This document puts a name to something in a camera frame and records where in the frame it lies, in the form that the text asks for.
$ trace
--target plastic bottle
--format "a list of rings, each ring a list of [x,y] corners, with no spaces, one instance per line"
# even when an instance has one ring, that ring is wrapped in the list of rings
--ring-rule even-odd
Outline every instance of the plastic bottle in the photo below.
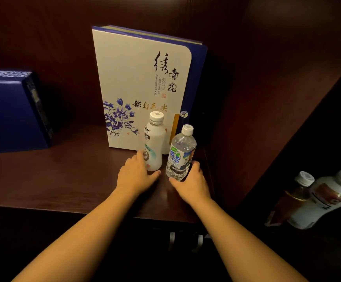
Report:
[[[193,126],[184,125],[181,133],[173,137],[170,145],[165,173],[178,181],[187,175],[194,155],[196,141],[193,137],[193,130]]]
[[[312,227],[320,217],[341,207],[341,170],[334,176],[321,177],[310,188],[310,200],[287,220],[298,229]]]
[[[286,190],[278,203],[273,207],[265,226],[280,226],[290,215],[310,198],[309,186],[314,177],[308,172],[300,171],[295,180]]]
[[[144,158],[148,171],[156,171],[161,167],[163,158],[161,149],[163,147],[166,134],[163,125],[164,114],[162,112],[151,112],[149,114],[149,122],[145,126],[145,152]]]

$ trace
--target white bottle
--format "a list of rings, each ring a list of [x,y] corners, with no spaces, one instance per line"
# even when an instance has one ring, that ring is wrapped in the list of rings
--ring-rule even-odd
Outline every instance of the white bottle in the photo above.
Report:
[[[173,137],[165,173],[178,181],[182,180],[189,170],[196,141],[193,137],[193,126],[184,125],[181,133]]]
[[[162,112],[151,112],[149,122],[145,126],[145,152],[144,158],[148,171],[156,171],[161,167],[163,159],[161,149],[163,147],[165,126],[163,125],[164,114]]]
[[[310,199],[290,216],[288,223],[298,229],[308,229],[324,214],[340,207],[341,170],[334,177],[317,179],[310,188]]]

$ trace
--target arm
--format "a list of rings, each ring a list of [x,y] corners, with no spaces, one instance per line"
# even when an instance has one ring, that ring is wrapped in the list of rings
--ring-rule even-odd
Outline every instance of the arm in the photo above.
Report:
[[[307,281],[211,199],[198,162],[193,163],[184,182],[169,181],[201,219],[233,281]]]
[[[112,194],[41,252],[13,281],[88,281],[132,203],[159,175],[160,171],[147,175],[143,152],[138,151],[121,167]]]

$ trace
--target blue box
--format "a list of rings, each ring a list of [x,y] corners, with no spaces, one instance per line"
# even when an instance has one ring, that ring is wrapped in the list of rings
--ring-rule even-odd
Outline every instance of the blue box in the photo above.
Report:
[[[0,153],[45,149],[53,131],[32,72],[0,70]]]

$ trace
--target blue flower illustration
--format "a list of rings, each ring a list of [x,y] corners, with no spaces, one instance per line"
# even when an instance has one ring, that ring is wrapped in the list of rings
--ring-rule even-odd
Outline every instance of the blue flower illustration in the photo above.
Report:
[[[130,129],[136,136],[138,136],[139,131],[134,126],[134,121],[129,121],[129,117],[134,117],[134,112],[131,111],[130,104],[125,104],[123,107],[123,100],[121,98],[117,99],[119,106],[103,101],[104,110],[107,112],[105,114],[105,122],[107,131],[110,132],[109,136],[119,136],[124,128]]]

